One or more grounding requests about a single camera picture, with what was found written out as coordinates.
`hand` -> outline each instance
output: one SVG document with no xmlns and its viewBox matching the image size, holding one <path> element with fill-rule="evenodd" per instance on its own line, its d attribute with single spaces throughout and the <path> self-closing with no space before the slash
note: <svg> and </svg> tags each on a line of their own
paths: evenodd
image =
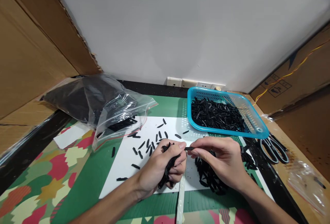
<svg viewBox="0 0 330 224">
<path fill-rule="evenodd" d="M 207 136 L 197 139 L 190 146 L 195 149 L 188 151 L 188 155 L 205 160 L 229 187 L 240 191 L 250 179 L 243 166 L 240 145 L 232 138 Z M 216 157 L 210 154 L 210 150 L 216 153 Z"/>
<path fill-rule="evenodd" d="M 169 142 L 171 142 L 171 144 L 174 143 L 174 145 L 171 145 L 169 149 L 164 152 L 162 146 L 167 146 Z M 174 184 L 180 182 L 181 177 L 186 170 L 187 155 L 184 150 L 186 145 L 185 142 L 176 142 L 169 139 L 163 139 L 158 144 L 147 164 L 145 164 L 145 166 L 133 176 L 137 181 L 138 199 L 145 199 L 157 190 L 158 183 L 164 175 L 168 162 L 174 156 L 179 154 L 180 157 L 175 160 L 174 167 L 170 169 L 168 176 Z M 167 182 L 166 185 L 172 189 L 169 182 Z"/>
</svg>

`blue mesh basket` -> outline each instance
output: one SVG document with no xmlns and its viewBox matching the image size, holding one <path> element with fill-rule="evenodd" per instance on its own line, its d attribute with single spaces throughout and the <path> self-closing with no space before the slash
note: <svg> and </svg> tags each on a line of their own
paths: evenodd
<svg viewBox="0 0 330 224">
<path fill-rule="evenodd" d="M 197 125 L 191 116 L 191 103 L 196 98 L 203 99 L 209 98 L 210 100 L 218 103 L 232 104 L 239 108 L 239 112 L 245 122 L 245 132 L 222 130 L 217 128 L 208 128 Z M 265 139 L 269 135 L 269 131 L 265 123 L 261 120 L 260 116 L 250 103 L 250 101 L 236 93 L 228 93 L 217 90 L 211 90 L 200 87 L 192 87 L 188 90 L 188 103 L 187 103 L 187 116 L 189 123 L 197 130 L 220 133 L 234 136 L 244 136 L 256 139 Z"/>
</svg>

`wall socket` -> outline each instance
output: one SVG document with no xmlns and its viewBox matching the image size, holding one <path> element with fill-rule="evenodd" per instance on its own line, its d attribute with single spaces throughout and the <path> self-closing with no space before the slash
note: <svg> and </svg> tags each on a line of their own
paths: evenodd
<svg viewBox="0 0 330 224">
<path fill-rule="evenodd" d="M 206 82 L 198 82 L 197 86 L 202 88 L 211 89 L 213 83 L 206 83 Z"/>
<path fill-rule="evenodd" d="M 174 77 L 167 77 L 167 86 L 174 86 L 174 87 L 181 87 L 182 86 L 182 79 L 174 78 Z"/>
<path fill-rule="evenodd" d="M 191 88 L 197 86 L 198 81 L 182 79 L 182 87 Z"/>
<path fill-rule="evenodd" d="M 202 87 L 208 89 L 215 89 L 216 87 L 220 87 L 222 91 L 225 89 L 225 85 L 214 84 L 214 83 L 206 83 L 206 82 L 198 82 L 195 80 L 187 80 L 187 79 L 180 79 L 174 77 L 167 78 L 167 86 L 174 86 L 174 87 L 184 87 L 184 88 L 191 88 L 191 87 Z"/>
</svg>

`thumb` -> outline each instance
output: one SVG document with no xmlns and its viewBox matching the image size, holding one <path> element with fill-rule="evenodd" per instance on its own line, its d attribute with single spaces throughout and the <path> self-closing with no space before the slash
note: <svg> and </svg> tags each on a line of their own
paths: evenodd
<svg viewBox="0 0 330 224">
<path fill-rule="evenodd" d="M 203 160 L 205 160 L 210 166 L 215 166 L 217 159 L 210 152 L 206 151 L 202 148 L 195 148 L 191 151 L 192 154 L 199 156 Z"/>
<path fill-rule="evenodd" d="M 164 158 L 164 160 L 167 161 L 167 163 L 170 161 L 170 159 L 172 159 L 174 156 L 179 155 L 186 147 L 186 143 L 185 142 L 180 142 L 177 143 L 175 145 L 171 145 L 168 150 L 166 150 L 163 154 L 162 157 Z"/>
</svg>

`orange cable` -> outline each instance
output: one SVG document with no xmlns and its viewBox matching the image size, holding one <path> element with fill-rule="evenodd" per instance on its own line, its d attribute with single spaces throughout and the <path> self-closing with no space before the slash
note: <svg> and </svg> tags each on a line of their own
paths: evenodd
<svg viewBox="0 0 330 224">
<path fill-rule="evenodd" d="M 326 43 L 328 43 L 328 42 L 330 42 L 330 39 L 327 40 L 327 41 L 325 41 L 324 43 L 320 44 L 318 47 L 314 48 L 314 49 L 313 49 L 313 50 L 312 50 L 312 51 L 311 51 L 311 52 L 305 57 L 305 59 L 304 59 L 301 63 L 299 63 L 299 65 L 298 65 L 294 70 L 291 71 L 291 73 L 289 73 L 289 74 L 287 74 L 287 75 L 285 75 L 285 76 L 282 76 L 282 77 L 279 78 L 277 81 L 275 81 L 275 82 L 269 84 L 268 87 L 266 88 L 266 90 L 265 90 L 262 94 L 258 95 L 258 96 L 255 98 L 255 102 L 254 102 L 253 105 L 255 105 L 255 104 L 257 103 L 257 101 L 260 99 L 260 97 L 261 97 L 262 95 L 264 95 L 264 94 L 268 91 L 268 89 L 270 88 L 270 86 L 272 86 L 272 85 L 278 83 L 279 81 L 283 80 L 285 77 L 288 77 L 288 76 L 292 75 L 296 70 L 298 70 L 298 69 L 300 68 L 301 65 L 304 64 L 304 62 L 306 62 L 306 60 L 309 58 L 310 55 L 312 55 L 316 50 L 318 50 L 319 48 L 321 48 L 322 46 L 324 46 L 324 45 L 325 45 Z"/>
</svg>

